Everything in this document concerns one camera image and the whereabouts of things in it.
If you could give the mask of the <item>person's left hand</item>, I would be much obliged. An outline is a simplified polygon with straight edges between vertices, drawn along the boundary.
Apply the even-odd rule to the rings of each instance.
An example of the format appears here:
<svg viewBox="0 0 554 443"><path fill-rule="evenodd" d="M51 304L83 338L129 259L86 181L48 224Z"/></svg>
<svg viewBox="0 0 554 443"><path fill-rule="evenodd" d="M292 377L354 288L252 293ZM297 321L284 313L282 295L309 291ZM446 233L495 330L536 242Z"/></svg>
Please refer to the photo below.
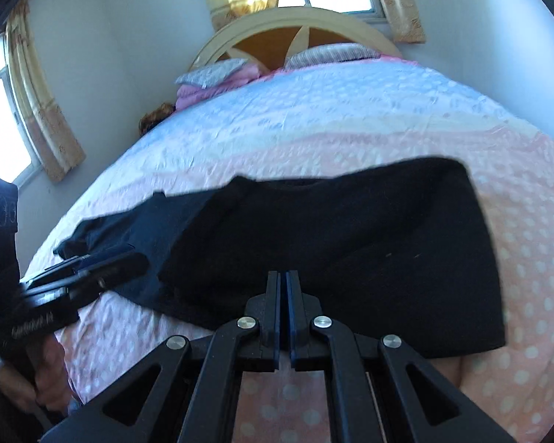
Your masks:
<svg viewBox="0 0 554 443"><path fill-rule="evenodd" d="M0 390L25 413L43 406L66 414L73 398L65 364L65 350L54 335L46 336L25 349L35 371L31 382L0 357Z"/></svg>

